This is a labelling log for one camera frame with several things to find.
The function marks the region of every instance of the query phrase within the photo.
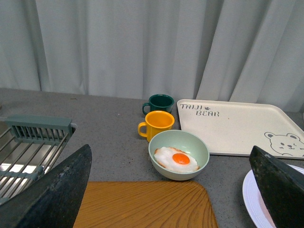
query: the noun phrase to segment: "gray countertop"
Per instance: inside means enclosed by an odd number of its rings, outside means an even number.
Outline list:
[[[144,121],[145,100],[60,94],[0,88],[0,117],[11,114],[60,116],[72,119],[76,131],[57,164],[89,144],[92,150],[90,181],[169,181],[152,166],[148,142],[137,133]],[[172,110],[180,129],[176,105]],[[287,113],[304,130],[301,113]],[[283,160],[304,168],[303,160]],[[221,228],[253,228],[242,196],[242,184],[250,171],[248,157],[211,155],[203,172],[192,181],[208,192]]]

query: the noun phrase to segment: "cutting board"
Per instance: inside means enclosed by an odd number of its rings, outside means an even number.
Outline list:
[[[193,181],[88,182],[75,228],[217,228],[207,191]]]

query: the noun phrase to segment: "white tray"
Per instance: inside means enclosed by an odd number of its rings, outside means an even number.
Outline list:
[[[184,99],[177,107],[181,129],[210,154],[248,156],[257,145],[275,157],[304,159],[304,132],[276,106]]]

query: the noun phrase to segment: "bowl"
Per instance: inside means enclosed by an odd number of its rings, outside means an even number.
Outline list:
[[[154,152],[161,147],[174,147],[195,158],[199,169],[193,172],[180,173],[170,171],[154,158]],[[155,169],[163,176],[175,180],[185,181],[197,176],[209,162],[209,150],[205,143],[197,136],[183,130],[167,130],[155,135],[149,143],[149,156]]]

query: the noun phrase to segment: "bear illustration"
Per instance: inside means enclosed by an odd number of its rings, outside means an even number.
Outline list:
[[[304,156],[304,143],[295,134],[276,135],[271,132],[264,134],[270,140],[271,148],[281,155]]]

